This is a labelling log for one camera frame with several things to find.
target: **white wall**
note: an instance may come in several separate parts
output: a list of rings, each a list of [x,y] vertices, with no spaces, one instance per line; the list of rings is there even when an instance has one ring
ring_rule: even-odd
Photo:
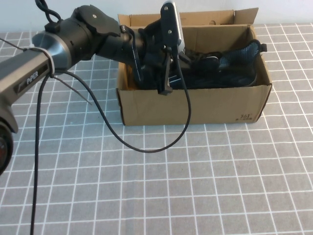
[[[158,13],[165,0],[46,0],[63,19],[75,7],[92,4],[117,19],[117,14]],[[313,0],[176,0],[181,12],[259,7],[256,24],[313,22]],[[34,0],[1,0],[0,32],[41,30],[45,15]]]

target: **wire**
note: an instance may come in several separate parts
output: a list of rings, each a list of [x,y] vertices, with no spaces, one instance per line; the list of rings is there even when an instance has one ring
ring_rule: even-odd
[[[5,42],[5,43],[7,43],[7,44],[9,44],[9,45],[12,46],[12,47],[15,47],[16,49],[19,49],[19,50],[22,50],[22,51],[26,51],[26,50],[27,50],[27,48],[21,48],[21,47],[19,47],[19,46],[17,46],[17,45],[14,45],[13,43],[10,43],[9,41],[7,41],[7,40],[5,40],[5,39],[0,38],[0,40],[3,41],[3,42]]]
[[[35,214],[36,214],[36,203],[37,203],[37,187],[38,187],[38,161],[39,161],[39,129],[40,129],[40,108],[41,99],[43,96],[43,91],[45,84],[49,78],[47,75],[39,88],[38,99],[37,99],[37,111],[36,111],[36,128],[35,128],[35,167],[34,167],[34,192],[33,192],[33,205],[31,212],[31,222],[30,222],[30,234],[34,234],[35,228]]]
[[[179,65],[179,59],[178,56],[174,57],[174,61],[176,63],[177,66],[177,70],[178,73],[181,77],[181,82],[182,82],[182,86],[184,87],[185,90],[185,94],[186,94],[186,99],[187,99],[187,103],[188,103],[188,118],[187,118],[187,122],[185,125],[185,128],[183,129],[182,133],[177,137],[177,139],[175,141],[173,141],[171,144],[169,144],[166,147],[160,148],[160,149],[155,149],[155,150],[143,150],[143,149],[138,149],[136,147],[131,146],[130,144],[126,143],[125,141],[123,141],[117,134],[116,132],[112,129],[111,125],[109,124],[102,108],[100,107],[100,104],[97,100],[97,98],[95,97],[94,93],[92,92],[92,90],[89,88],[89,86],[83,81],[83,79],[81,79],[79,76],[75,75],[72,72],[69,71],[63,71],[63,70],[56,70],[57,73],[65,73],[67,75],[72,76],[73,78],[75,78],[76,80],[78,80],[88,91],[88,93],[90,94],[90,96],[92,97],[94,103],[96,104],[104,122],[107,124],[108,128],[110,129],[110,131],[112,132],[112,134],[119,140],[121,141],[124,145],[126,145],[127,147],[138,151],[138,152],[143,152],[143,153],[157,153],[160,151],[163,151],[165,149],[170,148],[171,146],[173,146],[175,143],[177,143],[180,138],[184,135],[184,133],[187,130],[187,127],[189,125],[190,122],[190,118],[191,118],[191,102],[190,102],[190,97],[189,97],[189,93],[188,90],[186,88],[186,84],[185,81],[183,79],[183,75],[181,72],[181,68]],[[43,81],[42,84],[39,88],[39,92],[38,92],[38,100],[37,100],[37,111],[36,111],[36,128],[35,128],[35,168],[34,168],[34,193],[33,193],[33,204],[32,204],[32,215],[31,215],[31,222],[30,222],[30,235],[34,234],[34,227],[35,227],[35,214],[36,214],[36,203],[37,203],[37,188],[38,188],[38,161],[39,161],[39,130],[40,130],[40,110],[41,110],[41,100],[42,100],[42,95],[43,95],[43,91],[44,91],[44,87],[45,84],[47,82],[47,80],[49,79],[49,75],[47,75]]]
[[[74,91],[76,94],[78,94],[81,98],[83,98],[88,104],[92,105],[92,103],[90,101],[88,101],[82,94],[80,94],[80,92],[76,89],[74,89],[73,87],[71,87],[69,84],[67,84],[65,81],[63,81],[62,79],[56,77],[56,76],[52,76],[52,78],[58,80],[59,82],[61,82],[62,84],[64,84],[65,86],[67,86],[68,88],[70,88],[72,91]]]
[[[51,19],[50,15],[56,17],[58,19],[58,21],[62,20],[61,16],[57,12],[55,12],[53,10],[50,10],[48,8],[48,5],[47,5],[45,0],[35,0],[35,3],[38,6],[38,8],[45,13],[45,16],[47,17],[47,20],[50,23],[54,23],[54,21]]]
[[[120,141],[122,142],[125,146],[129,147],[130,149],[132,150],[135,150],[137,152],[141,152],[141,153],[157,153],[157,152],[161,152],[165,149],[168,149],[170,147],[172,147],[174,144],[176,144],[180,139],[181,137],[185,134],[187,128],[188,128],[188,125],[190,123],[190,118],[191,118],[191,102],[190,102],[190,97],[189,97],[189,93],[188,93],[188,90],[187,90],[187,87],[186,87],[186,84],[185,84],[185,81],[183,79],[183,75],[182,75],[182,72],[181,72],[181,68],[180,68],[180,65],[179,65],[179,60],[178,60],[178,57],[174,57],[174,60],[175,60],[175,63],[176,63],[176,66],[177,66],[177,70],[179,72],[179,75],[181,77],[181,82],[182,82],[182,86],[184,88],[184,91],[185,91],[185,94],[186,94],[186,99],[187,99],[187,103],[188,103],[188,118],[187,118],[187,122],[185,124],[185,127],[183,129],[183,131],[181,132],[181,134],[176,138],[176,140],[174,140],[172,143],[170,143],[169,145],[163,147],[163,148],[159,148],[159,149],[154,149],[154,150],[144,150],[144,149],[139,149],[139,148],[136,148],[136,147],[133,147],[131,146],[130,144],[128,144],[127,142],[125,142],[123,139],[121,139],[119,137],[119,135],[113,130],[113,128],[111,127],[109,121],[107,120],[98,100],[96,99],[95,95],[93,94],[92,90],[89,88],[89,86],[83,81],[83,79],[81,79],[79,76],[73,74],[72,72],[69,72],[69,71],[63,71],[63,70],[56,70],[57,73],[65,73],[67,75],[70,75],[72,77],[74,77],[76,80],[78,80],[85,88],[86,90],[88,91],[88,93],[90,94],[90,96],[92,97],[95,105],[97,106],[104,122],[106,123],[106,125],[108,126],[109,130],[112,132],[112,134]]]

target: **metal arm segment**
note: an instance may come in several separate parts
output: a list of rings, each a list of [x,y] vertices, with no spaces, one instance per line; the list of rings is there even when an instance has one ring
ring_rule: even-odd
[[[50,71],[42,52],[27,50],[0,63],[0,119],[16,133],[18,125],[11,105]]]

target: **table surface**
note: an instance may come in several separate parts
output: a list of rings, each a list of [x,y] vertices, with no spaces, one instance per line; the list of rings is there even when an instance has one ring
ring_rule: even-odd
[[[120,144],[96,110],[58,81],[45,88],[35,234],[313,234],[313,25],[255,25],[273,89],[254,124],[191,125],[173,148],[141,154]],[[0,33],[21,47],[29,33]],[[19,53],[0,42],[0,61]],[[182,126],[125,127],[118,63],[94,57],[72,70],[114,129],[159,148]],[[83,87],[61,76],[91,100]],[[13,111],[20,130],[0,177],[0,234],[29,233],[40,83]]]

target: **open cardboard box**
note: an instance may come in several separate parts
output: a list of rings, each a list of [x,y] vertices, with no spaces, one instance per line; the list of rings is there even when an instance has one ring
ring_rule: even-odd
[[[258,9],[181,13],[186,48],[201,52],[245,47],[255,39],[253,22]],[[160,18],[119,15],[120,24],[144,28]],[[256,60],[254,87],[189,90],[191,124],[256,122],[268,99],[272,83],[262,56]],[[117,97],[125,125],[185,124],[188,107],[184,90],[163,96],[157,90],[139,90],[128,66],[119,63]]]

